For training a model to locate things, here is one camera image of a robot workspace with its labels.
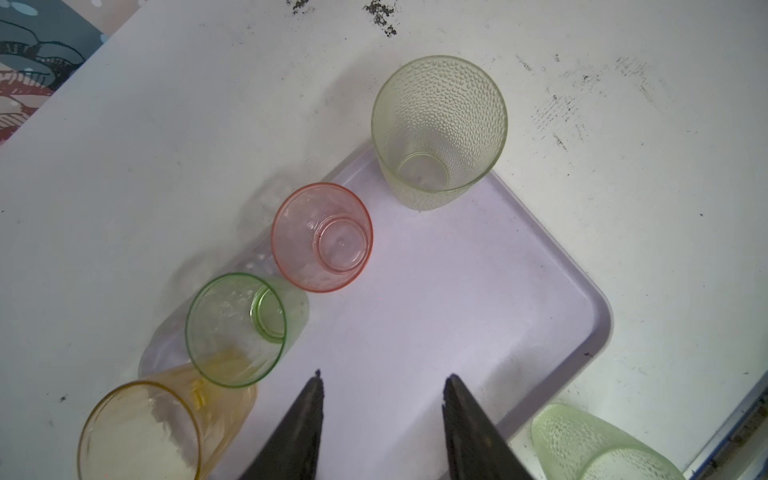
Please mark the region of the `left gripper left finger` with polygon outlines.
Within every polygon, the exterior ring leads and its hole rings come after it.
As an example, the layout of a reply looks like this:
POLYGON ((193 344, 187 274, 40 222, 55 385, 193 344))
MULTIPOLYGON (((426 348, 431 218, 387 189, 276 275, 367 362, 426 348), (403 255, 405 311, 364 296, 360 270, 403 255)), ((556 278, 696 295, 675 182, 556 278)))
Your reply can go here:
POLYGON ((241 479, 314 480, 324 419, 320 370, 307 381, 241 479))

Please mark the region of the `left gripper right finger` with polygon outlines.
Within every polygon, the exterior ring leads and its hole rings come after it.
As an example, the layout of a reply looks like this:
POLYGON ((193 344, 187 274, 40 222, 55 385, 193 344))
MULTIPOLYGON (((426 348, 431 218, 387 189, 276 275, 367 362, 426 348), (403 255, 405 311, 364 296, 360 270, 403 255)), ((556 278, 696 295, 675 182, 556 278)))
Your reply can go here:
POLYGON ((451 479, 532 479, 456 374, 446 379, 442 415, 451 479))

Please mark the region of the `light green textured glass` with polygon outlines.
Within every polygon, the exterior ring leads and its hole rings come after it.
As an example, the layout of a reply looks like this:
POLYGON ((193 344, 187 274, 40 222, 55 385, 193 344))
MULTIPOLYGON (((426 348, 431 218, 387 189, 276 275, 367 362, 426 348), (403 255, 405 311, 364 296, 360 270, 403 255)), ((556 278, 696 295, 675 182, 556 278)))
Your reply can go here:
POLYGON ((548 479, 681 479, 682 472, 614 425, 553 403, 531 423, 534 450, 548 479))

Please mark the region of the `yellow clear glass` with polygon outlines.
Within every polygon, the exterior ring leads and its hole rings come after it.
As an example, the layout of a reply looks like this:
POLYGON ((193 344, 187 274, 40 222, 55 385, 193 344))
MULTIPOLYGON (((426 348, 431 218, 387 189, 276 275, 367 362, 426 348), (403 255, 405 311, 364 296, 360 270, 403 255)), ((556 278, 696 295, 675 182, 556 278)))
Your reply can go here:
POLYGON ((90 413, 80 479, 206 479, 242 429, 257 387, 225 388, 190 363, 126 383, 90 413))

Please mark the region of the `green clear glass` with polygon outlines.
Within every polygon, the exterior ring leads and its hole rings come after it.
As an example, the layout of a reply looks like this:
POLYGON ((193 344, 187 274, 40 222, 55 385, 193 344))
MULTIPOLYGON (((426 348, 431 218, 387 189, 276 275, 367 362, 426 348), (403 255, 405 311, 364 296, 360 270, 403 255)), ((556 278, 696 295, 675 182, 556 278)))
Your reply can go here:
POLYGON ((290 282, 228 273, 194 297, 185 322, 186 348, 204 378, 245 388, 275 368, 308 320, 309 298, 290 282))

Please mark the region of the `pink clear glass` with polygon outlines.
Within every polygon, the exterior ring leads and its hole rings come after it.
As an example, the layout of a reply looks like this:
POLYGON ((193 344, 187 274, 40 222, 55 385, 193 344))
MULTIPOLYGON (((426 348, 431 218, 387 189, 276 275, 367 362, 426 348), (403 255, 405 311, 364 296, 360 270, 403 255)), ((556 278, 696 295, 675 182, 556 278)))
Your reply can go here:
POLYGON ((298 288, 330 293, 354 281, 373 249, 368 210, 351 190, 329 182, 305 185, 279 207, 270 243, 281 274, 298 288))

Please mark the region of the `pale green frosted glass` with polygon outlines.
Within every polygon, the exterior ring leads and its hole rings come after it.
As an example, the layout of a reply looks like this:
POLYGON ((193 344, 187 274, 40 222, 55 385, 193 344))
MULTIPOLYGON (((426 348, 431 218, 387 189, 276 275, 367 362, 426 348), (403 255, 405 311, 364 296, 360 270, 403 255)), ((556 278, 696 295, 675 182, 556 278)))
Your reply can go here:
POLYGON ((463 195, 499 160, 508 111, 496 82, 455 56, 415 59, 393 73, 371 114, 376 157, 393 195, 428 211, 463 195))

